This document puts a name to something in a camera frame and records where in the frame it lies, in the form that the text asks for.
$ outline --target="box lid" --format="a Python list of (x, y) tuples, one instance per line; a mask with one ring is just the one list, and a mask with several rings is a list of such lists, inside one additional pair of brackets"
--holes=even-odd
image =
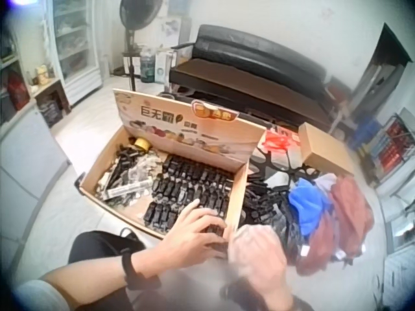
[(168, 153), (236, 172), (249, 161), (265, 127), (238, 119), (229, 109), (194, 100), (114, 89), (120, 118), (133, 136), (148, 138)]

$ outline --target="chair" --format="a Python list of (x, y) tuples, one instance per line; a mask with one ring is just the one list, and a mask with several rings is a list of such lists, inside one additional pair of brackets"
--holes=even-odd
[(181, 86), (227, 108), (294, 127), (308, 122), (330, 129), (334, 106), (326, 71), (295, 51), (238, 30), (202, 25), (195, 43), (172, 48), (174, 57), (166, 91)]

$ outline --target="yellow tape roll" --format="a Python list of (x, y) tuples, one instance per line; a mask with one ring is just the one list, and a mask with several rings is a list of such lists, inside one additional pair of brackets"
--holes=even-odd
[(134, 146), (136, 146), (137, 148), (139, 148), (142, 151), (145, 151), (146, 153), (150, 150), (151, 148), (151, 144), (148, 140), (144, 139), (144, 138), (137, 138), (136, 142), (134, 143)]

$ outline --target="standing fan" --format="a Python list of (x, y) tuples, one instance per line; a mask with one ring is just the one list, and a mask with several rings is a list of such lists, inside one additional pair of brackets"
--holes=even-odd
[(127, 51), (130, 59), (131, 90), (136, 90), (134, 80), (134, 66), (132, 52), (134, 46), (134, 32), (148, 26), (160, 11), (163, 0), (121, 0), (119, 17), (125, 27)]

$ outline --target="blue fabric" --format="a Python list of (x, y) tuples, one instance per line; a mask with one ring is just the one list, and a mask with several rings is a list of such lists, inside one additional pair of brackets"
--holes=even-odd
[(303, 178), (290, 191), (289, 201), (298, 211), (303, 236), (309, 236), (318, 227), (322, 213), (332, 206), (330, 199), (317, 186)]

